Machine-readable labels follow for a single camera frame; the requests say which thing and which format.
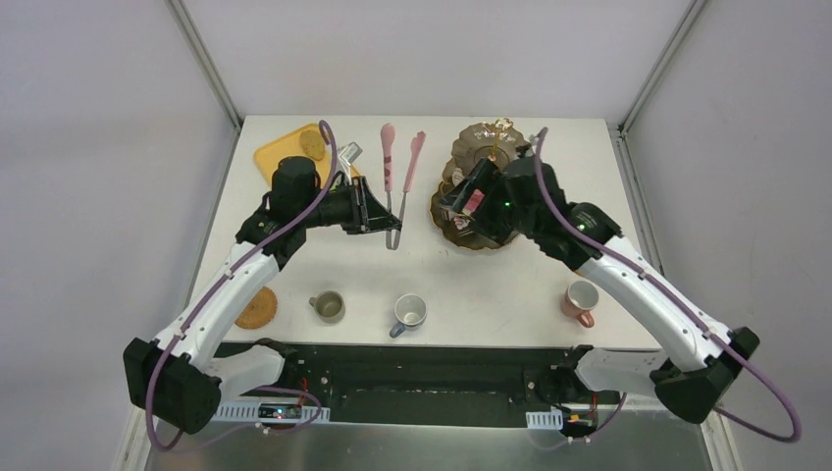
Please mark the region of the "white striped donut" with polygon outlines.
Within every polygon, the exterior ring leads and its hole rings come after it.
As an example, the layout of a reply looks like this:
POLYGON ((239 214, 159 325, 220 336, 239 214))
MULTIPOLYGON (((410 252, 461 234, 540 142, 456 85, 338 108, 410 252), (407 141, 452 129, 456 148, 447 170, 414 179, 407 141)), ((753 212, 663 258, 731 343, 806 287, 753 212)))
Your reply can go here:
POLYGON ((451 172, 450 181, 454 186, 459 185, 464 179, 465 179, 465 176, 464 176, 464 174, 463 174, 463 172, 460 168, 455 168, 451 172))

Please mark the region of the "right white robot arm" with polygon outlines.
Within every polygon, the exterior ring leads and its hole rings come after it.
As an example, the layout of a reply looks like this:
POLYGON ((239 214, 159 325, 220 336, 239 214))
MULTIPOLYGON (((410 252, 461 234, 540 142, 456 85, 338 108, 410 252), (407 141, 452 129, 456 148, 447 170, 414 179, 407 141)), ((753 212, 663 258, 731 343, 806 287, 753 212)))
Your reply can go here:
POLYGON ((639 355, 582 346, 556 377, 572 402, 593 392, 656 398, 678 418, 699 424, 759 346, 748 328, 731 329, 673 287, 646 261, 620 226, 595 204, 570 202, 552 167, 537 157, 499 169, 489 160, 440 199, 440 207, 468 221, 479 236, 503 242, 524 236, 546 256, 600 288, 658 342, 639 355))

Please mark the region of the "dark chocolate cake piece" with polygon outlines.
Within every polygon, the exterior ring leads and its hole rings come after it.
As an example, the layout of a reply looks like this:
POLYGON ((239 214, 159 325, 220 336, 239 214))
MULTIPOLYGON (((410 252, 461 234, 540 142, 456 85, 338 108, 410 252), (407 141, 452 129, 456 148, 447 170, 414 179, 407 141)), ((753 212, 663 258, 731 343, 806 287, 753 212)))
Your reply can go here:
POLYGON ((470 221, 463 217, 454 217, 451 220, 452 225, 455 227, 455 230, 460 234, 468 234, 471 232, 469 225, 470 221))

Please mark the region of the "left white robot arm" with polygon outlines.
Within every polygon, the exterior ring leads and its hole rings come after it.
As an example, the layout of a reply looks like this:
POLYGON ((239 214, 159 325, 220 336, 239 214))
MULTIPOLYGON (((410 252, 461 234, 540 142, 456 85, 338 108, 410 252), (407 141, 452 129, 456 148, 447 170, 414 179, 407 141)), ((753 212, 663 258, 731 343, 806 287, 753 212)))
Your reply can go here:
POLYGON ((221 404, 244 393, 265 387, 283 397, 297 389, 299 371, 286 362, 291 350, 276 340, 234 356, 215 354, 246 305, 305 243, 307 231, 339 226, 364 235, 401 228, 365 178, 333 184, 342 178, 332 171, 323 181, 306 157, 281 161, 209 287, 153 340, 128 344, 123 359, 130 400, 143 409, 147 426, 160 419, 195 434, 221 404))

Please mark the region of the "pink frosted donut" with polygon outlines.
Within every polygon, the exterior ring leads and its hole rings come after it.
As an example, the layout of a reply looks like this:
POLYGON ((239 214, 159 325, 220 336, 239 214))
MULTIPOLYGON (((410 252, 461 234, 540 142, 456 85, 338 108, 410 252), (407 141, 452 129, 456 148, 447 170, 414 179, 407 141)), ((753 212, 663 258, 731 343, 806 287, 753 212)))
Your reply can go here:
POLYGON ((475 189, 470 194, 467 201, 464 203, 464 205, 462 207, 462 213, 465 214, 465 215, 471 215, 471 214, 475 213, 477 211, 477 209, 479 208, 479 206, 482 204, 482 201, 484 200, 484 198, 485 198, 485 195, 481 191, 479 191, 478 189, 475 189))

